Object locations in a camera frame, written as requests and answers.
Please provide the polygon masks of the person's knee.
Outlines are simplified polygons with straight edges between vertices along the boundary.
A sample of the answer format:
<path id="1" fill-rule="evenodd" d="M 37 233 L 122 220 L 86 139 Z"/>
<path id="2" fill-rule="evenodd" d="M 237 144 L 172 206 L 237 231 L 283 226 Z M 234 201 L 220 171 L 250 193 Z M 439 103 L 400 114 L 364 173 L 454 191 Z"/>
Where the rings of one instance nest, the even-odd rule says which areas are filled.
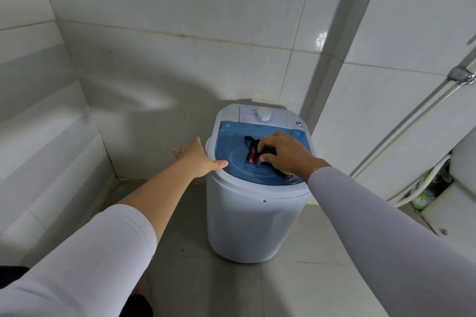
<path id="1" fill-rule="evenodd" d="M 151 304 L 151 286 L 147 273 L 144 273 L 141 276 L 131 293 L 131 296 L 132 295 L 140 295 L 144 297 L 148 303 Z"/>

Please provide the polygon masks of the person's right hand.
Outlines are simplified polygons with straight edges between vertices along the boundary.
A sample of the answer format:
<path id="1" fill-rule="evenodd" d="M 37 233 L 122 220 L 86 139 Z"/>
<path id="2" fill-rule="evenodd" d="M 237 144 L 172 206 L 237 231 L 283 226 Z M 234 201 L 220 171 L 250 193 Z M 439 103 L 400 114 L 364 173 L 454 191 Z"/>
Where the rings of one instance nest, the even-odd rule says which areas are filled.
<path id="1" fill-rule="evenodd" d="M 305 146 L 293 136 L 277 131 L 279 134 L 278 163 L 272 165 L 283 173 L 292 174 L 308 182 L 310 176 L 318 169 L 330 167 L 330 164 L 321 158 L 317 158 L 309 152 Z"/>

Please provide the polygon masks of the white toilet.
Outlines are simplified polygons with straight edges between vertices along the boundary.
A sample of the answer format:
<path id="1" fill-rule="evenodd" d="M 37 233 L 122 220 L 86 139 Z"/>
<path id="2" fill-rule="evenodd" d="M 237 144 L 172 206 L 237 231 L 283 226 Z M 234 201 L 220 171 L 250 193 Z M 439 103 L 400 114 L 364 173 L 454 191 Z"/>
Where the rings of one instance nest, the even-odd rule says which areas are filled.
<path id="1" fill-rule="evenodd" d="M 476 262 L 476 129 L 453 149 L 453 183 L 423 211 L 438 236 Z"/>

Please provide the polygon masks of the person's left forearm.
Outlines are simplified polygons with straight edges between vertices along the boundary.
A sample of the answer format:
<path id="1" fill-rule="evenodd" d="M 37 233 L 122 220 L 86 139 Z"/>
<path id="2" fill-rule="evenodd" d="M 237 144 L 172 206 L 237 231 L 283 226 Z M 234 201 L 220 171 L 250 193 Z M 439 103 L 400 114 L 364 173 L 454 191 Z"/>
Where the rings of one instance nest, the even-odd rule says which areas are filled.
<path id="1" fill-rule="evenodd" d="M 185 189 L 204 174 L 181 159 L 98 213 L 0 290 L 0 317 L 119 317 Z"/>

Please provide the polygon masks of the white wall pipe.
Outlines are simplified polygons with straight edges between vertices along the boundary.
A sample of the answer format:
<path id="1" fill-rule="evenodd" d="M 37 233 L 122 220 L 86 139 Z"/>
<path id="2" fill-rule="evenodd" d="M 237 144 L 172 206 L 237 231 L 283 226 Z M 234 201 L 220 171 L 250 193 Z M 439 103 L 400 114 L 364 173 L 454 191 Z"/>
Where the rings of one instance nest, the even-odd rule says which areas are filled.
<path id="1" fill-rule="evenodd" d="M 468 71 L 476 73 L 476 47 L 463 58 L 457 66 L 465 66 Z M 441 103 L 452 92 L 457 90 L 458 84 L 453 81 L 445 80 L 440 83 L 430 94 L 423 99 L 407 116 L 405 116 L 396 127 L 394 127 L 383 140 L 381 140 L 374 149 L 358 164 L 350 173 L 350 176 L 356 178 L 360 176 L 366 168 L 368 168 L 382 153 L 387 150 L 390 145 L 399 137 L 401 137 L 413 124 L 415 124 L 421 115 L 434 108 Z"/>

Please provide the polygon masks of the black and red cloth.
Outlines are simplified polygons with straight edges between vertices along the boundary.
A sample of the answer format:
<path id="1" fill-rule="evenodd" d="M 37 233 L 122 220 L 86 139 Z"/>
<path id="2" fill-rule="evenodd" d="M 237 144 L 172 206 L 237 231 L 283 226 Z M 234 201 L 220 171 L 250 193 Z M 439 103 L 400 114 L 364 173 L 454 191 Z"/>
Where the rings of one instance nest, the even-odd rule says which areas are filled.
<path id="1" fill-rule="evenodd" d="M 259 152 L 258 147 L 260 140 L 252 136 L 245 136 L 244 140 L 248 143 L 247 157 L 245 158 L 244 170 L 256 177 L 255 183 L 264 185 L 292 185 L 301 182 L 301 179 L 292 174 L 283 173 L 276 169 L 271 163 L 261 160 L 261 155 L 271 154 L 276 156 L 275 147 L 264 146 Z"/>

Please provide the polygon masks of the person's right forearm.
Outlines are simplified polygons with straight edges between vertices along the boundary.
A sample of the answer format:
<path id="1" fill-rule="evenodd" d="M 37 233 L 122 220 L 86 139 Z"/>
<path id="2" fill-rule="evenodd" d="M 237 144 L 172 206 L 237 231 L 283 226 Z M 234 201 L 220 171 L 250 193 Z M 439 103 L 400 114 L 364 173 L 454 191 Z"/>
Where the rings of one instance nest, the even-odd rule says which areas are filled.
<path id="1" fill-rule="evenodd" d="M 307 185 L 390 317 L 476 317 L 476 263 L 332 167 Z"/>

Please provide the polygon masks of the metal pipe fitting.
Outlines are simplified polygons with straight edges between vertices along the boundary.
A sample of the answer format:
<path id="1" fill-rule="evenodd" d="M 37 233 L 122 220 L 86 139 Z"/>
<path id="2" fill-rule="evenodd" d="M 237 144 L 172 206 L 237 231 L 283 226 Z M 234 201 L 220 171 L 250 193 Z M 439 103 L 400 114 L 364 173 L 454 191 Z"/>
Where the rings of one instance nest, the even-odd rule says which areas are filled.
<path id="1" fill-rule="evenodd" d="M 448 73 L 446 78 L 459 86 L 467 86 L 476 83 L 476 73 L 468 71 L 465 66 L 461 65 L 454 67 Z"/>

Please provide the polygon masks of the black shorts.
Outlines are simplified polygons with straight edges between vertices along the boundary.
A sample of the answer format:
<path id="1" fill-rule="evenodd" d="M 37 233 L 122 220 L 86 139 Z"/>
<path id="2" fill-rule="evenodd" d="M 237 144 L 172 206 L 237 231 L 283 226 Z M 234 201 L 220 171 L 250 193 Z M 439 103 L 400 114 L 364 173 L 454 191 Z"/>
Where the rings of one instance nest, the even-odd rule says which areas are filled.
<path id="1" fill-rule="evenodd" d="M 26 266 L 0 266 L 0 290 L 23 277 Z M 127 299 L 119 317 L 154 317 L 153 308 L 146 296 L 133 292 Z"/>

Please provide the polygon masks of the blue transparent washer lid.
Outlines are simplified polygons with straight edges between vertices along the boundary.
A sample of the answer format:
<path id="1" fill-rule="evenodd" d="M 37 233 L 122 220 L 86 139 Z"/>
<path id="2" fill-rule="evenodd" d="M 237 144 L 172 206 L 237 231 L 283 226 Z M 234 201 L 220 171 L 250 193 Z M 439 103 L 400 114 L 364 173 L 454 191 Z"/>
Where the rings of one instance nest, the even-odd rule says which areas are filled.
<path id="1" fill-rule="evenodd" d="M 219 125 L 215 143 L 215 157 L 216 159 L 223 159 L 229 162 L 224 171 L 231 176 L 246 182 L 255 183 L 257 181 L 256 177 L 244 170 L 245 158 L 248 152 L 248 143 L 244 140 L 244 137 L 252 136 L 255 139 L 261 140 L 263 136 L 272 135 L 277 131 L 283 131 L 293 136 L 296 140 L 301 142 L 309 152 L 311 151 L 306 134 L 302 129 L 287 129 L 269 125 L 222 121 Z"/>

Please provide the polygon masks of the white mini washing machine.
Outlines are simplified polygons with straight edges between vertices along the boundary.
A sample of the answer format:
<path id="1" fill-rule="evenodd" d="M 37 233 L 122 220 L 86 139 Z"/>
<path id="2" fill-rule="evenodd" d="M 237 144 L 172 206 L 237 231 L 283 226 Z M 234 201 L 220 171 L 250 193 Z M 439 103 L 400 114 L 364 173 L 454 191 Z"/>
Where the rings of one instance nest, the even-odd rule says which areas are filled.
<path id="1" fill-rule="evenodd" d="M 216 117 L 205 152 L 212 160 L 219 125 L 222 121 L 302 129 L 311 153 L 314 147 L 306 123 L 290 110 L 272 110 L 272 120 L 255 118 L 259 106 L 231 104 Z M 221 257 L 243 264 L 273 258 L 288 236 L 302 209 L 311 197 L 303 181 L 287 186 L 266 186 L 246 182 L 223 170 L 212 171 L 206 181 L 207 232 L 211 248 Z"/>

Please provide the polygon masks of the person's left hand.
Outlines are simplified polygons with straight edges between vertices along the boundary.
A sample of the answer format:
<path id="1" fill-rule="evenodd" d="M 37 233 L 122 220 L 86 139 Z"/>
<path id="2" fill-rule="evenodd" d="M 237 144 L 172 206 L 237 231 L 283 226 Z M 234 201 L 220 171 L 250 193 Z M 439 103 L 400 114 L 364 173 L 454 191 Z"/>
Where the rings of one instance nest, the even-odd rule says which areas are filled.
<path id="1" fill-rule="evenodd" d="M 193 178 L 203 177 L 208 174 L 208 157 L 201 140 L 196 137 L 191 143 L 184 143 L 178 149 L 172 150 L 173 155 L 191 172 Z"/>

